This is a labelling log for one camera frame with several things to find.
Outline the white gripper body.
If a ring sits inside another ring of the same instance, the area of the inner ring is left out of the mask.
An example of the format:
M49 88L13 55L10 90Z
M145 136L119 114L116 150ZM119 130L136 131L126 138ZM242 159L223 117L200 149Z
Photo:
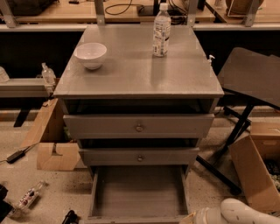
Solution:
M194 224L227 224L219 207L202 208L194 216Z

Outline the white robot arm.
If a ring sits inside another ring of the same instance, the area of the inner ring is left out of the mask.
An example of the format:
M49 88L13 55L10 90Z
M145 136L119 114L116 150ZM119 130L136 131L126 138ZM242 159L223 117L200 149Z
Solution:
M280 219L229 198L217 207L205 207L187 215L178 224L280 224Z

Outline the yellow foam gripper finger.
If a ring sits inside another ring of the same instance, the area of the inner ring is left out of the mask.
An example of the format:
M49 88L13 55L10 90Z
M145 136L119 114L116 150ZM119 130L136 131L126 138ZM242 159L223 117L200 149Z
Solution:
M195 213L191 213L184 217L178 224L194 224Z

